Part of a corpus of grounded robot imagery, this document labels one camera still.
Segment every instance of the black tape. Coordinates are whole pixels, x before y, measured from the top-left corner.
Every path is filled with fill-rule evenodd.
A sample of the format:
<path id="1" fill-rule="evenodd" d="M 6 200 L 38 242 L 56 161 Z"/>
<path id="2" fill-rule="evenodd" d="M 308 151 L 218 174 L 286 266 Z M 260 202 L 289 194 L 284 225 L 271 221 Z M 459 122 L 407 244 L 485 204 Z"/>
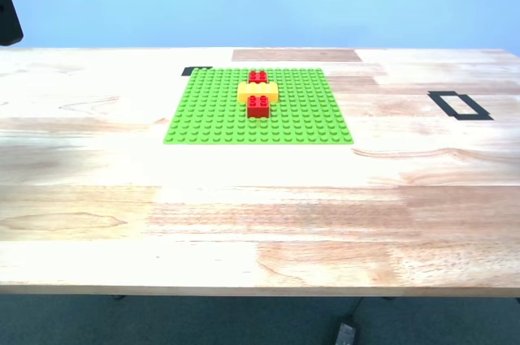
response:
<path id="1" fill-rule="evenodd" d="M 211 69 L 212 67 L 185 67 L 182 75 L 192 75 L 193 69 Z"/>
<path id="2" fill-rule="evenodd" d="M 432 99 L 448 116 L 453 116 L 456 120 L 493 120 L 482 106 L 468 95 L 459 95 L 454 91 L 430 91 L 428 96 Z M 458 114 L 442 96 L 459 96 L 476 114 Z"/>

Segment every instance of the blue background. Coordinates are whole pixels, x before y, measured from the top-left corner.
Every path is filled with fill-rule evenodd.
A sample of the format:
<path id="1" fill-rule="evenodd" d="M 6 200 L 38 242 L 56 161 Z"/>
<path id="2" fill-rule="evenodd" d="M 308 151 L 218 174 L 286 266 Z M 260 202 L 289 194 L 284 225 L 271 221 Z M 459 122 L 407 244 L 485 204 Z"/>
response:
<path id="1" fill-rule="evenodd" d="M 502 48 L 520 0 L 13 0 L 18 46 Z"/>

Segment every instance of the lego baseplate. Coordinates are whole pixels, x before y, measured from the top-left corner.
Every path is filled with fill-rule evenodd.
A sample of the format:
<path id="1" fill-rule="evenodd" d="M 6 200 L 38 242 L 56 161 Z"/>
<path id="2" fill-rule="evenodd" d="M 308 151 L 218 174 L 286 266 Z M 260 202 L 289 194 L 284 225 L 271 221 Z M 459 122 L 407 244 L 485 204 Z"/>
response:
<path id="1" fill-rule="evenodd" d="M 279 89 L 269 118 L 247 118 L 238 84 L 265 70 Z M 321 69 L 194 69 L 165 144 L 352 144 Z"/>

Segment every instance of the lego brick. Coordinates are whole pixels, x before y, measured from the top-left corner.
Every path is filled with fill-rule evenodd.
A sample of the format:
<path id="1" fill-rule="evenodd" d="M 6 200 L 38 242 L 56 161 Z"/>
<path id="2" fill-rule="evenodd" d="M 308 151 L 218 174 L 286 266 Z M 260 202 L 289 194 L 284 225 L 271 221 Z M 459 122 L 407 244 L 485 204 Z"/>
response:
<path id="1" fill-rule="evenodd" d="M 261 69 L 278 84 L 279 102 L 268 119 L 248 119 L 236 102 L 249 69 L 193 71 L 165 144 L 352 144 L 340 108 L 321 69 Z"/>
<path id="2" fill-rule="evenodd" d="M 265 71 L 251 71 L 248 76 L 248 83 L 268 83 Z"/>
<path id="3" fill-rule="evenodd" d="M 185 67 L 182 75 L 192 75 L 195 69 L 211 69 L 212 67 Z"/>
<path id="4" fill-rule="evenodd" d="M 247 98 L 248 118 L 269 118 L 269 98 L 267 96 L 249 96 Z"/>
<path id="5" fill-rule="evenodd" d="M 241 82 L 238 84 L 236 91 L 236 99 L 239 103 L 246 103 L 249 96 L 267 96 L 269 101 L 272 103 L 278 102 L 278 84 L 275 82 L 270 83 L 246 83 Z"/>

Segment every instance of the wooden table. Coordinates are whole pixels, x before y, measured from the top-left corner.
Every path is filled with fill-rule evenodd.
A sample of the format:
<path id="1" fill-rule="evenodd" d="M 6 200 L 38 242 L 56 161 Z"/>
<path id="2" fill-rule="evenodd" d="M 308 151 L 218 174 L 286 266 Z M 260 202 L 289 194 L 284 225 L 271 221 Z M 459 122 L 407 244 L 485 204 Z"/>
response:
<path id="1" fill-rule="evenodd" d="M 321 67 L 355 144 L 164 145 L 190 66 Z M 505 51 L 6 49 L 0 89 L 1 292 L 520 296 Z"/>

